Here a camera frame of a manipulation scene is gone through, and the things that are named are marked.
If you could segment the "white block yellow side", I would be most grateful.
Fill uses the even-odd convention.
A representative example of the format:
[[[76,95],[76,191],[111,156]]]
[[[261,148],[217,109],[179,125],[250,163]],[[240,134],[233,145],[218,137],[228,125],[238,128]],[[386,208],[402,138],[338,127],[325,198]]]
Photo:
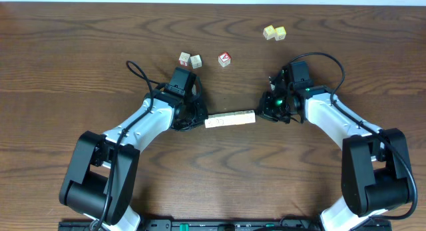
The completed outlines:
[[[246,115],[244,111],[238,111],[234,113],[234,124],[245,124],[246,123]]]

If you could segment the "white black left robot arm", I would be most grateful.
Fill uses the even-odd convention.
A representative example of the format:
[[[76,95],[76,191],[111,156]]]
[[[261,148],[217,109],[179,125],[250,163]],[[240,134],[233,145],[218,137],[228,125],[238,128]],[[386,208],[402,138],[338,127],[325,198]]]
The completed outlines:
[[[102,134],[86,131],[77,140],[59,201],[93,219],[90,230],[136,230],[141,217],[130,206],[141,152],[168,129],[203,124],[202,95],[155,90],[120,125]]]

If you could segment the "white block green side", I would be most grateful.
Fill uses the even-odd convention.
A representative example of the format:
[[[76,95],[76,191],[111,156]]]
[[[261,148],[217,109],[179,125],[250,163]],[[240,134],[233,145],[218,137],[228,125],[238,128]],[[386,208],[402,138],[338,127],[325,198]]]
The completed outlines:
[[[223,116],[223,125],[225,125],[225,126],[233,125],[234,124],[234,117],[235,117],[234,113],[226,113]]]

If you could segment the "white block brown circle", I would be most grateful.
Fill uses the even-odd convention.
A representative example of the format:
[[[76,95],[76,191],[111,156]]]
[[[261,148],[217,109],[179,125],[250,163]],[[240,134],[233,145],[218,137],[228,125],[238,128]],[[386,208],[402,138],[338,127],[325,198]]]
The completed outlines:
[[[256,121],[255,111],[254,110],[245,111],[244,120],[245,120],[245,123],[255,123]]]

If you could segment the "white block cat drawing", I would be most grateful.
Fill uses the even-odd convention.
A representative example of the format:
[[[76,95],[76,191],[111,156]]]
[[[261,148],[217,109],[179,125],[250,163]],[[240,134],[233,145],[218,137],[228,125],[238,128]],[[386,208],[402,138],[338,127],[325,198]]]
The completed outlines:
[[[213,128],[215,126],[214,124],[215,118],[213,115],[209,115],[208,118],[204,121],[206,128]]]

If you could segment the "white block blue side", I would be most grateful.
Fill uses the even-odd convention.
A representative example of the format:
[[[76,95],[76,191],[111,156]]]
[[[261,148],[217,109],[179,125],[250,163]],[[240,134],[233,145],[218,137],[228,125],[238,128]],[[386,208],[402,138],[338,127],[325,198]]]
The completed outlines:
[[[212,126],[213,127],[218,127],[218,126],[224,126],[224,117],[226,116],[226,114],[216,114],[214,116],[212,116]]]

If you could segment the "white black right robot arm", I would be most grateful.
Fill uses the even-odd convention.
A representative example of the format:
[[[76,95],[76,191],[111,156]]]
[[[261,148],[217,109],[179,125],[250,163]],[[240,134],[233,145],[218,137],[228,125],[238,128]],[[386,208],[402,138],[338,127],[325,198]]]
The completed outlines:
[[[418,191],[405,135],[363,120],[340,103],[335,91],[290,83],[266,91],[259,115],[289,123],[295,115],[323,130],[341,149],[341,198],[319,216],[322,230],[359,230],[373,220],[406,219],[417,206]],[[386,215],[404,204],[407,213]]]

